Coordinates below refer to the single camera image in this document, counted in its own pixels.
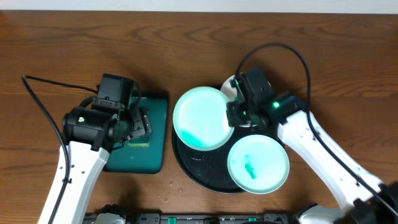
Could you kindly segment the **green wet sponge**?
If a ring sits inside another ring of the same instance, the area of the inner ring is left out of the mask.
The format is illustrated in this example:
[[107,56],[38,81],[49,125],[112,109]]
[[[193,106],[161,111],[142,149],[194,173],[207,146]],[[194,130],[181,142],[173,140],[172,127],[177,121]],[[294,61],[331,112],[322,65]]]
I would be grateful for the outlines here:
[[132,139],[127,144],[129,147],[148,147],[150,145],[150,138],[136,138]]

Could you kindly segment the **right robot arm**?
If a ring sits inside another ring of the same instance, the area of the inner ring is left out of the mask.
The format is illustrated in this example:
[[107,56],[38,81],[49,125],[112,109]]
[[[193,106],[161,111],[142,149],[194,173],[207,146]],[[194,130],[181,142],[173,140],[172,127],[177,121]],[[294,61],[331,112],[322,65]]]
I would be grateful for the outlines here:
[[354,161],[319,125],[309,107],[292,94],[235,94],[227,104],[230,126],[277,125],[278,138],[321,178],[338,202],[292,216],[294,223],[397,223],[397,183],[386,185]]

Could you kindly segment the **white plate with green stain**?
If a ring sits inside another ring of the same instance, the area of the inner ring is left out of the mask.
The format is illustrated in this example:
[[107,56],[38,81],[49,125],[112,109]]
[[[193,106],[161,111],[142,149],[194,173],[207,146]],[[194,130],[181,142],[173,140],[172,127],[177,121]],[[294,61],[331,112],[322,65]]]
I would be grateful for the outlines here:
[[237,97],[237,89],[232,87],[230,81],[234,80],[234,75],[230,76],[221,86],[220,91],[224,93],[229,101],[234,101]]

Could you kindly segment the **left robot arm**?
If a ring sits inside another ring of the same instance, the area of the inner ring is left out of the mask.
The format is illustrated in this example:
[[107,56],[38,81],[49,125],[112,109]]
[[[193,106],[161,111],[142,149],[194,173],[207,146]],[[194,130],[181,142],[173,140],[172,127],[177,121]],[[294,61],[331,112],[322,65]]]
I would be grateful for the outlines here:
[[96,96],[63,119],[57,171],[39,223],[81,223],[103,167],[113,150],[152,132],[135,81],[104,74]]

